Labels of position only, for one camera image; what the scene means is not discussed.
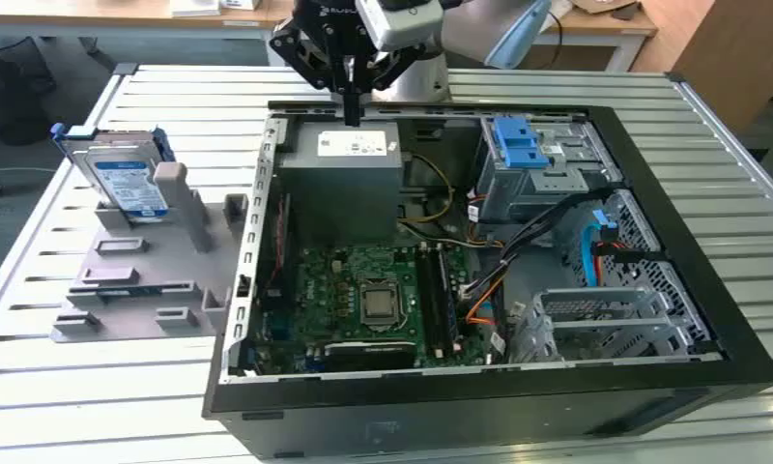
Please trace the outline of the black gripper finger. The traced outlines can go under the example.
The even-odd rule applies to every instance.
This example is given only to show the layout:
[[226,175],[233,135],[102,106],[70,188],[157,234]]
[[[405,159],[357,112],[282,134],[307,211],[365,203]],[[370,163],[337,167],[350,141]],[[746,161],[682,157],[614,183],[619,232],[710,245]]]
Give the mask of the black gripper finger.
[[353,126],[361,123],[363,98],[373,90],[385,90],[423,54],[421,43],[387,52],[375,59],[377,50],[363,26],[357,27],[357,44],[353,55]]
[[341,32],[329,27],[310,39],[293,24],[291,17],[277,28],[269,44],[283,61],[318,90],[329,90],[342,104],[343,122],[353,127],[353,84],[345,66]]

